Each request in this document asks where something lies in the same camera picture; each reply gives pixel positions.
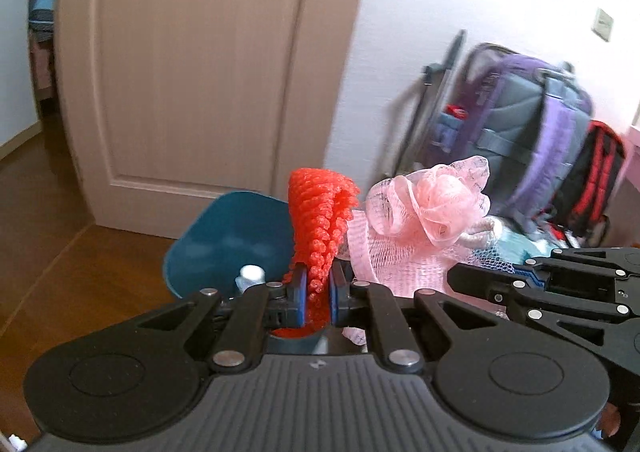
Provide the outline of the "pink mesh bath pouf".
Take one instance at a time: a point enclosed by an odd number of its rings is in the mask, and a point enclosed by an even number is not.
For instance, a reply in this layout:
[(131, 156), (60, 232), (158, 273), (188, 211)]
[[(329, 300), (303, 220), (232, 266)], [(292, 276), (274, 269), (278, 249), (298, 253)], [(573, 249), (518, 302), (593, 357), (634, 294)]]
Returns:
[(374, 184), (352, 212), (338, 256), (356, 279), (382, 284), (397, 297), (419, 289), (452, 293), (447, 272), (477, 263), (503, 232), (483, 193), (490, 175), (482, 156), (416, 170)]

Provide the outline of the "red foam fruit net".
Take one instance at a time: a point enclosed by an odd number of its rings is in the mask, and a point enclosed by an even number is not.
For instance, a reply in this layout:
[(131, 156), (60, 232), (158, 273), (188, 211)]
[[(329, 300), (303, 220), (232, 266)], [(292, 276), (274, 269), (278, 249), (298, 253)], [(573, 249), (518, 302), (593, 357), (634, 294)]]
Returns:
[(294, 233), (290, 267), (301, 264), (307, 271), (306, 314), (303, 327), (277, 329), (274, 336), (303, 338), (329, 324), (329, 275), (358, 195), (351, 178), (332, 170), (299, 168), (290, 174), (288, 213)]

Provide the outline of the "teal plastic trash bin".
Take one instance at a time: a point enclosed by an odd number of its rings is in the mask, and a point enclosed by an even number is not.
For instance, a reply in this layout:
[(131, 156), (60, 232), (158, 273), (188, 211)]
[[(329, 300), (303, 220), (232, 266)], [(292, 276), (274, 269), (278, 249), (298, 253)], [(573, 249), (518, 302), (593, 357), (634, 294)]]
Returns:
[(224, 300), (241, 295), (235, 278), (245, 264), (265, 270), (265, 280), (283, 281), (294, 255), (288, 204), (254, 192), (215, 199), (166, 253), (165, 283), (177, 298), (206, 287)]

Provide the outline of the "red black backpack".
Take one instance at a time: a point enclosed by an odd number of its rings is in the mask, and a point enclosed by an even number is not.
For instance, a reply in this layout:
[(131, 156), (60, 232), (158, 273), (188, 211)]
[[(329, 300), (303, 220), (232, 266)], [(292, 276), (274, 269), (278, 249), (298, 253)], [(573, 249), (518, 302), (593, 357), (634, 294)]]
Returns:
[(582, 149), (550, 204), (552, 230), (568, 241), (568, 233), (588, 238), (599, 227), (602, 237), (610, 221), (605, 214), (626, 149), (620, 136), (606, 123), (591, 120)]

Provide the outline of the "teal cream zigzag quilt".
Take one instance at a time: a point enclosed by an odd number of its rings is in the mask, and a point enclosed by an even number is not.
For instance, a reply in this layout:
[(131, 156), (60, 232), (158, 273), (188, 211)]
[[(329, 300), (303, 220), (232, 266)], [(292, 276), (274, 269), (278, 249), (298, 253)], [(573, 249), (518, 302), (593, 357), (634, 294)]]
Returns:
[(568, 248), (567, 243), (557, 238), (548, 225), (534, 230), (533, 234), (523, 234), (507, 219), (488, 216), (485, 220), (494, 231), (495, 238), (487, 249), (477, 249), (474, 255), (488, 267), (495, 264), (506, 270), (511, 264), (550, 257), (553, 250)]

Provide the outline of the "purple grey backpack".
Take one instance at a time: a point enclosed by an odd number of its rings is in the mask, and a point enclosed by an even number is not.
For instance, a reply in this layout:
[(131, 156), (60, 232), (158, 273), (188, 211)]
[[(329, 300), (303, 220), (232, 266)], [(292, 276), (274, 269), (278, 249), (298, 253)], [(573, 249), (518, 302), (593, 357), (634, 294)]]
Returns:
[(582, 149), (592, 108), (572, 64), (481, 43), (426, 134), (420, 161), (432, 167), (486, 158), (490, 214), (534, 235)]

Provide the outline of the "light wooden door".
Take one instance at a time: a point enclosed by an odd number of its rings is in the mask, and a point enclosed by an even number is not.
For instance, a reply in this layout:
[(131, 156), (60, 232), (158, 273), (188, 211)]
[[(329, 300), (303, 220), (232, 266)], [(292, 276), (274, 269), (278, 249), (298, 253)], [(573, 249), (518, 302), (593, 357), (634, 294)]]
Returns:
[(65, 128), (101, 227), (177, 237), (322, 165), (360, 0), (56, 0)]

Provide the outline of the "white wall outlet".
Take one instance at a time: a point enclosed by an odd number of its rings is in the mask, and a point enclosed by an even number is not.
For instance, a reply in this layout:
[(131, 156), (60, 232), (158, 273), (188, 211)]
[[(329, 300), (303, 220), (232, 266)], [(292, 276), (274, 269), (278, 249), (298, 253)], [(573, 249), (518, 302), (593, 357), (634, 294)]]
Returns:
[(609, 42), (613, 29), (613, 17), (609, 16), (602, 8), (597, 10), (596, 18), (592, 26), (592, 31), (603, 41)]

